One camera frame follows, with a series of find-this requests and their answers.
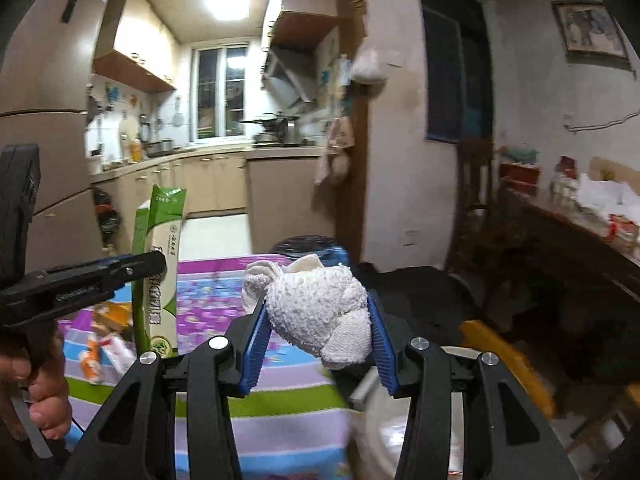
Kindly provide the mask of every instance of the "bottle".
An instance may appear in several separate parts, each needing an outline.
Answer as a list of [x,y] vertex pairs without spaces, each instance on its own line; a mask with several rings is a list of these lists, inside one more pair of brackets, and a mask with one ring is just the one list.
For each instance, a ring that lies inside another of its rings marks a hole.
[[129,149],[131,151],[131,160],[140,162],[142,160],[142,142],[140,139],[133,139],[129,143]]

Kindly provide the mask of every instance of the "framed picture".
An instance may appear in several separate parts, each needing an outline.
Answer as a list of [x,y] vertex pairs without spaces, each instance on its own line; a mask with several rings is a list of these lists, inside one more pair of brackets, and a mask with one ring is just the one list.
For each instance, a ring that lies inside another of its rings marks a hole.
[[629,65],[617,23],[599,2],[553,2],[570,61],[611,60]]

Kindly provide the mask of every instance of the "finger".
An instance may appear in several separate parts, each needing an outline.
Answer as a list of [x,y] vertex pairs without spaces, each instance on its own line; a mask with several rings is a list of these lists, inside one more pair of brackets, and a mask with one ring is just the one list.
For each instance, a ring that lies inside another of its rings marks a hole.
[[0,381],[23,381],[31,374],[31,363],[24,349],[5,349],[0,351]]
[[65,435],[69,432],[71,428],[71,404],[68,405],[68,410],[65,415],[64,421],[57,425],[55,428],[50,428],[49,430],[44,430],[42,434],[44,438],[48,438],[49,440],[58,440],[60,438],[64,438]]
[[31,398],[36,402],[68,391],[65,380],[65,357],[58,339],[52,343],[51,357],[38,369],[29,385]]
[[69,410],[67,396],[49,397],[32,404],[29,415],[33,423],[41,430],[50,430],[66,421]]
[[27,433],[15,414],[14,406],[11,404],[6,385],[2,383],[0,383],[0,418],[4,421],[13,438],[17,440],[27,439]]

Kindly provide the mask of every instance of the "trash can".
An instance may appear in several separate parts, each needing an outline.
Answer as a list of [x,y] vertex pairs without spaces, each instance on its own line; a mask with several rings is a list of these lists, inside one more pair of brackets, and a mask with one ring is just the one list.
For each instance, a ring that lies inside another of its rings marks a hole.
[[287,238],[273,246],[272,253],[282,254],[297,260],[306,254],[317,254],[325,267],[338,264],[349,266],[350,258],[347,250],[327,236],[302,235]]

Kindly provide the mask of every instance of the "kettle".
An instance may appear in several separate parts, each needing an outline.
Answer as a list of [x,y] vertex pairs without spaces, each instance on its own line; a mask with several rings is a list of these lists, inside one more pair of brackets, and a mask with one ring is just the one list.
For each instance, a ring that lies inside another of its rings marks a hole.
[[276,137],[283,146],[300,145],[300,127],[297,116],[278,115],[276,120]]

